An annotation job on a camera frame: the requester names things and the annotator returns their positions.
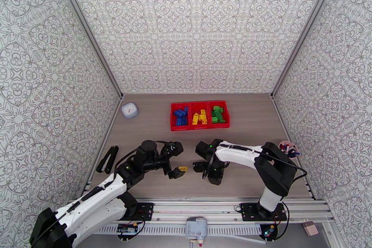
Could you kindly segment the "red plastic bin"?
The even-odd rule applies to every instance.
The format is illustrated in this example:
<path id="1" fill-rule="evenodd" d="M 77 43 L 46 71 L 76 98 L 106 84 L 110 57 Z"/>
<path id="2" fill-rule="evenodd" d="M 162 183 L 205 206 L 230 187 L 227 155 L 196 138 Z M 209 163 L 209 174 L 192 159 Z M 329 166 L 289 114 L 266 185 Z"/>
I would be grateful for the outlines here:
<path id="1" fill-rule="evenodd" d="M 210 128 L 229 128 L 230 127 L 230 115 L 229 115 L 229 112 L 228 112 L 228 108 L 227 108 L 227 103 L 225 101 L 207 101 L 207 106 L 208 106 L 208 109 L 209 109 L 209 114 L 210 114 L 210 118 L 212 118 L 211 116 L 211 112 L 214 111 L 213 110 L 213 107 L 214 106 L 221 106 L 223 107 L 224 109 L 224 112 L 226 113 L 226 123 L 215 123 L 215 124 L 212 124 L 212 121 L 210 122 Z"/>
<path id="2" fill-rule="evenodd" d="M 177 120 L 177 116 L 174 115 L 174 111 L 175 110 L 178 110 L 179 112 L 182 112 L 184 111 L 183 108 L 184 107 L 188 107 L 188 115 L 187 115 L 187 119 L 188 119 L 188 125 L 187 126 L 180 126 L 180 127 L 177 127 L 176 126 L 176 120 Z M 172 103 L 171 104 L 171 112 L 170 112 L 170 125 L 171 125 L 171 130 L 172 131 L 185 131 L 185 130 L 190 130 L 191 129 L 191 124 L 190 124 L 190 116 L 191 116 L 191 111 L 189 110 L 190 108 L 190 103 Z"/>
<path id="3" fill-rule="evenodd" d="M 208 124 L 202 125 L 202 122 L 201 122 L 202 119 L 200 118 L 200 120 L 198 121 L 198 125 L 192 125 L 193 115 L 195 113 L 198 113 L 199 115 L 201 115 L 200 114 L 201 109 L 206 110 L 206 119 L 208 120 Z M 209 128 L 211 118 L 210 118 L 209 109 L 208 109 L 208 106 L 207 106 L 206 102 L 202 102 L 202 101 L 191 102 L 189 110 L 191 111 L 191 116 L 190 116 L 191 130 L 208 129 Z"/>

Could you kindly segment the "black folding tool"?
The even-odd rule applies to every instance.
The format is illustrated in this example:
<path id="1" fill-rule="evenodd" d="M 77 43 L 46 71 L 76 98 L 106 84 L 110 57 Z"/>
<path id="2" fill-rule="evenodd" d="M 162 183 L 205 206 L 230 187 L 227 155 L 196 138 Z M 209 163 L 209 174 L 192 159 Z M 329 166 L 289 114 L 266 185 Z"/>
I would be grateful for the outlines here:
<path id="1" fill-rule="evenodd" d="M 106 174 L 110 174 L 118 151 L 119 151 L 118 146 L 111 146 L 107 153 L 104 155 L 104 157 L 99 161 L 95 169 L 96 172 L 98 173 L 105 172 Z"/>

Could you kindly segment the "white square lidded container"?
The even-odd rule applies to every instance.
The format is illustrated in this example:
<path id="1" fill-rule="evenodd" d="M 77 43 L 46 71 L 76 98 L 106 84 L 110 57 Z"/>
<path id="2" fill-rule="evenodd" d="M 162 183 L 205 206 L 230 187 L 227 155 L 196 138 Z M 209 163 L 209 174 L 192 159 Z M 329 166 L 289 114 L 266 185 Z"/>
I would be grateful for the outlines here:
<path id="1" fill-rule="evenodd" d="M 121 107 L 121 112 L 125 118 L 133 118 L 138 114 L 138 108 L 133 102 L 129 102 Z"/>

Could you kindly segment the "white plastic device box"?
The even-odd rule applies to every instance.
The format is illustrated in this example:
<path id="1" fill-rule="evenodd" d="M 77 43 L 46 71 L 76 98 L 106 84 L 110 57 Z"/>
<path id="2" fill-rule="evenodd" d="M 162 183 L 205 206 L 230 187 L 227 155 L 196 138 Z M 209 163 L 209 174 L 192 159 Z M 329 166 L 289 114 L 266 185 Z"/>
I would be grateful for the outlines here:
<path id="1" fill-rule="evenodd" d="M 203 241 L 208 235 L 208 223 L 204 217 L 190 217 L 186 221 L 186 236 Z"/>

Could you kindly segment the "small circuit board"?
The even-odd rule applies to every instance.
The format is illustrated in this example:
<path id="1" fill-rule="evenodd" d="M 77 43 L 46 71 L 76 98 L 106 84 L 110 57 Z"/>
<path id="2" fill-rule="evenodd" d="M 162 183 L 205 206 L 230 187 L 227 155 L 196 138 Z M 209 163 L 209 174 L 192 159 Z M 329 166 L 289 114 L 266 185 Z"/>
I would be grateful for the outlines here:
<path id="1" fill-rule="evenodd" d="M 138 232 L 138 225 L 130 224 L 118 224 L 116 234 L 121 241 L 128 241 L 132 239 Z"/>
<path id="2" fill-rule="evenodd" d="M 278 226 L 276 224 L 260 224 L 261 234 L 259 235 L 261 239 L 272 242 L 276 240 L 278 236 Z"/>

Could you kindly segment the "pink metal bucket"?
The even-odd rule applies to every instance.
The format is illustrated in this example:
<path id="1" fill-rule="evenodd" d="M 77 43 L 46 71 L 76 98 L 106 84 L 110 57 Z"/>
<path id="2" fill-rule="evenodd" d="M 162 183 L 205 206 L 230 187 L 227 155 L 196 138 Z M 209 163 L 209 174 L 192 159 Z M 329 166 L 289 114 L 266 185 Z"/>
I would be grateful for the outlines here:
<path id="1" fill-rule="evenodd" d="M 297 146 L 290 142 L 290 141 L 282 141 L 279 143 L 279 149 L 284 153 L 285 155 L 288 156 L 289 153 L 291 152 L 299 152 Z"/>

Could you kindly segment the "pink power adapter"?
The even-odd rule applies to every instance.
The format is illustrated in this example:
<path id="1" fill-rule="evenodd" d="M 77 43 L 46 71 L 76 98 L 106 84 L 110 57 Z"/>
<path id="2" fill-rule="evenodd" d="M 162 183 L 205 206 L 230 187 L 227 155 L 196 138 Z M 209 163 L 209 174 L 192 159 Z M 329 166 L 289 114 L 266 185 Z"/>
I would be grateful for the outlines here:
<path id="1" fill-rule="evenodd" d="M 313 221 L 306 221 L 302 223 L 302 227 L 307 236 L 315 236 L 319 233 L 315 223 Z"/>

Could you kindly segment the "long aluminium frame rail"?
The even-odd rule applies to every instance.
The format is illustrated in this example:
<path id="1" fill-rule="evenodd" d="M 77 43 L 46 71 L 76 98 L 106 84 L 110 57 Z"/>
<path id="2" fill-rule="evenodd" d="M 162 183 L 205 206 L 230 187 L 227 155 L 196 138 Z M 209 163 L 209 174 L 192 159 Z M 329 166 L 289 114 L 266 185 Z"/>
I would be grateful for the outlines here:
<path id="1" fill-rule="evenodd" d="M 243 223 L 237 207 L 241 203 L 257 203 L 258 198 L 137 198 L 138 202 L 154 204 L 151 223 L 182 223 L 189 217 L 202 216 L 210 224 Z M 310 197 L 286 197 L 290 223 L 334 222 L 326 201 Z"/>

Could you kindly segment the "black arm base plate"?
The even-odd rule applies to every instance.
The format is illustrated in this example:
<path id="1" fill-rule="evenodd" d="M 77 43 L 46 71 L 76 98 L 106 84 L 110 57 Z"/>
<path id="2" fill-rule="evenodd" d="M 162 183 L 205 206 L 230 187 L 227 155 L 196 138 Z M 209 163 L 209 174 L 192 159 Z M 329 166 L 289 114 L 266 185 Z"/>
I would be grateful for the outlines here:
<path id="1" fill-rule="evenodd" d="M 153 215 L 154 203 L 139 202 L 136 206 L 132 206 L 126 210 L 123 217 L 119 221 L 150 221 Z"/>
<path id="2" fill-rule="evenodd" d="M 287 221 L 283 203 L 278 203 L 274 211 L 269 211 L 259 203 L 241 203 L 240 213 L 243 221 Z"/>

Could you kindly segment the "aluminium side rail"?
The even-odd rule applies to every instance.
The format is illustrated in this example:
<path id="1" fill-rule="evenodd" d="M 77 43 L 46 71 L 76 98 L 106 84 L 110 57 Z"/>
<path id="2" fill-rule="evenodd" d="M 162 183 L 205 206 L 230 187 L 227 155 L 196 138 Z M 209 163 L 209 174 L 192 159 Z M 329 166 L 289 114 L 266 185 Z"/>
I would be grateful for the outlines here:
<path id="1" fill-rule="evenodd" d="M 90 187 L 90 184 L 91 184 L 91 180 L 93 179 L 93 176 L 94 176 L 94 173 L 96 172 L 96 167 L 98 166 L 99 162 L 100 162 L 100 157 L 102 155 L 102 153 L 104 152 L 104 148 L 105 148 L 105 145 L 107 143 L 107 140 L 108 140 L 108 137 L 110 135 L 110 132 L 113 128 L 113 125 L 114 125 L 114 122 L 115 122 L 115 119 L 117 117 L 117 114 L 119 112 L 119 108 L 122 104 L 122 100 L 123 98 L 125 97 L 124 94 L 121 94 L 120 98 L 119 98 L 119 101 L 116 105 L 116 108 L 115 108 L 115 111 L 111 117 L 111 120 L 110 120 L 110 123 L 104 133 L 104 136 L 103 136 L 103 140 L 101 142 L 101 145 L 99 147 L 99 150 L 98 150 L 98 153 L 96 155 L 96 157 L 94 158 L 93 160 L 93 165 L 89 171 L 89 174 L 88 174 L 88 177 L 87 177 L 87 180 L 86 180 L 86 183 L 85 183 L 85 186 L 84 186 L 84 189 L 83 189 L 83 192 L 87 191 Z"/>
<path id="2" fill-rule="evenodd" d="M 270 97 L 270 98 L 271 98 L 271 101 L 272 101 L 272 103 L 273 103 L 274 109 L 275 109 L 275 111 L 276 111 L 276 113 L 277 113 L 278 119 L 279 119 L 279 121 L 280 121 L 280 123 L 281 123 L 281 125 L 282 125 L 282 128 L 283 128 L 284 132 L 285 132 L 286 140 L 289 141 L 289 142 L 291 142 L 292 144 L 294 144 L 294 145 L 296 146 L 296 149 L 299 150 L 299 145 L 298 145 L 297 143 L 293 142 L 292 139 L 291 139 L 291 136 L 289 135 L 289 132 L 288 132 L 288 130 L 287 130 L 287 127 L 286 127 L 286 125 L 285 125 L 285 122 L 284 122 L 284 120 L 283 120 L 283 118 L 282 118 L 282 115 L 281 115 L 280 112 L 279 112 L 279 109 L 278 109 L 278 107 L 277 107 L 277 105 L 276 105 L 276 102 L 275 102 L 274 98 L 272 98 L 272 97 Z M 300 159 L 301 157 L 302 157 L 302 155 L 298 155 L 298 156 L 295 158 L 295 161 L 298 163 L 298 165 L 299 165 L 300 168 L 303 168 L 304 166 L 303 166 L 302 163 L 301 163 L 301 159 Z M 311 197 L 313 200 L 316 201 L 317 198 L 316 198 L 316 196 L 314 195 L 314 193 L 312 192 L 311 184 L 310 184 L 309 181 L 308 181 L 308 177 L 305 176 L 304 171 L 298 170 L 298 173 L 299 173 L 299 172 L 301 172 L 301 174 L 298 175 L 298 176 L 296 176 L 296 178 L 297 178 L 298 180 L 301 179 L 301 180 L 304 181 L 305 186 L 306 186 L 306 188 L 307 188 L 307 190 L 308 190 L 308 192 L 309 192 L 310 197 Z"/>

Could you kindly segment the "aluminium frame post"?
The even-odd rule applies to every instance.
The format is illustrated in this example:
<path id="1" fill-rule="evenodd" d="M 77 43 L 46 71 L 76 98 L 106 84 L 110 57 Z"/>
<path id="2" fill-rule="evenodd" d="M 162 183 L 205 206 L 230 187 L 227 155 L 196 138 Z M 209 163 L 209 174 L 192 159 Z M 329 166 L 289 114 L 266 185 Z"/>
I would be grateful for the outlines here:
<path id="1" fill-rule="evenodd" d="M 107 74 L 111 84 L 113 85 L 116 93 L 119 96 L 119 99 L 122 99 L 123 98 L 123 93 L 120 89 L 120 86 L 119 86 L 117 80 L 115 79 L 115 76 L 114 76 L 114 74 L 113 74 L 113 72 L 112 72 L 112 70 L 111 70 L 103 52 L 102 52 L 102 49 L 101 49 L 96 37 L 94 36 L 93 30 L 92 30 L 91 26 L 89 25 L 89 22 L 88 22 L 85 14 L 83 12 L 82 7 L 80 6 L 78 0 L 67 0 L 67 2 L 69 4 L 72 12 L 75 15 L 75 17 L 77 19 L 77 22 L 80 24 L 82 31 L 86 35 L 86 38 L 87 38 L 90 46 L 92 47 L 94 54 L 97 56 L 101 65 L 103 66 L 103 68 L 105 70 L 105 73 Z"/>
<path id="2" fill-rule="evenodd" d="M 301 33 L 299 34 L 299 37 L 297 41 L 295 42 L 295 45 L 293 46 L 293 49 L 285 62 L 285 65 L 283 67 L 283 70 L 280 73 L 280 76 L 275 83 L 271 93 L 270 97 L 272 100 L 275 99 L 276 94 L 279 91 L 280 86 L 282 85 L 291 65 L 293 64 L 294 60 L 296 59 L 298 53 L 300 52 L 305 40 L 308 38 L 309 34 L 311 33 L 313 26 L 315 25 L 320 13 L 322 12 L 322 9 L 324 5 L 326 4 L 327 0 L 316 0 L 312 10 L 303 26 L 303 29 L 301 30 Z"/>

